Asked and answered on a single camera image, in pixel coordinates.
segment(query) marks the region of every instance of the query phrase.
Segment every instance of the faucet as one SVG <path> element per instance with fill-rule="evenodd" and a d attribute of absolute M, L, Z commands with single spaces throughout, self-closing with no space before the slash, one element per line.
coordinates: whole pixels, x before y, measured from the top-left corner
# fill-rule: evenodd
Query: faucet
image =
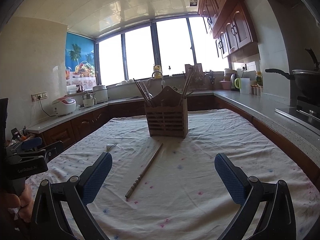
<path fill-rule="evenodd" d="M 162 74 L 161 71 L 155 70 L 155 71 L 152 73 L 151 78 L 153 77 L 153 74 L 156 73 L 156 72 L 159 72 L 159 73 L 161 74 L 161 76 L 162 76 L 161 87 L 162 87 L 162 89 L 163 89 L 163 88 L 165 87 L 165 82 L 164 82 L 163 74 Z"/>

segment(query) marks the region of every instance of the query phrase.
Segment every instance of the glossy ceiling panel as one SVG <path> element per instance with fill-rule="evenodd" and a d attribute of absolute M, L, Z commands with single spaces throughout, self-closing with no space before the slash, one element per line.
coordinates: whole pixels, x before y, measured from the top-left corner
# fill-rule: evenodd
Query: glossy ceiling panel
<path fill-rule="evenodd" d="M 189 0 L 24 0 L 14 16 L 63 23 L 96 38 L 135 22 L 190 12 L 196 7 Z"/>

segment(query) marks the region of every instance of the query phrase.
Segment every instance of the screw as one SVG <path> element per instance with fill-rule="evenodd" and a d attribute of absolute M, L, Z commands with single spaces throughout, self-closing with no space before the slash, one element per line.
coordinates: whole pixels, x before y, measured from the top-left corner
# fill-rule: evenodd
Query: screw
<path fill-rule="evenodd" d="M 250 176 L 250 177 L 249 177 L 249 180 L 250 180 L 251 182 L 258 182 L 258 178 L 255 177 L 255 176 Z"/>
<path fill-rule="evenodd" d="M 70 182 L 76 182 L 78 180 L 78 177 L 77 176 L 72 176 L 70 178 Z"/>
<path fill-rule="evenodd" d="M 284 181 L 284 180 L 279 180 L 279 184 L 281 185 L 281 186 L 286 186 L 287 185 L 287 183 Z"/>
<path fill-rule="evenodd" d="M 45 180 L 43 180 L 41 182 L 41 186 L 46 186 L 47 184 L 48 184 L 48 180 L 47 179 L 45 179 Z"/>

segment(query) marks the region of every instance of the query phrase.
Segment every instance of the wok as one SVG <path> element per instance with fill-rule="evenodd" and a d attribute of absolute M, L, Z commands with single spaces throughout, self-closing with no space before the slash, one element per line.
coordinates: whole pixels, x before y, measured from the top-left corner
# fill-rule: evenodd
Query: wok
<path fill-rule="evenodd" d="M 295 80 L 298 89 L 302 94 L 314 101 L 316 104 L 320 103 L 320 72 L 319 62 L 313 53 L 312 49 L 305 49 L 312 57 L 315 64 L 314 71 L 312 70 L 292 70 L 292 74 L 286 73 L 280 69 L 269 68 L 265 71 L 267 73 L 278 73 L 289 80 Z"/>

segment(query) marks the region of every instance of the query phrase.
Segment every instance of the human hand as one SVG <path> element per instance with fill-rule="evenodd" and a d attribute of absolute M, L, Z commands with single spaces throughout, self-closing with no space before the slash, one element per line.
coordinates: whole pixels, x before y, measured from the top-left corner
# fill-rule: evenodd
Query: human hand
<path fill-rule="evenodd" d="M 31 187 L 28 184 L 25 184 L 24 191 L 20 197 L 6 192 L 0 193 L 0 205 L 3 208 L 21 207 L 18 214 L 26 223 L 29 223 L 31 221 L 34 204 L 31 194 Z"/>

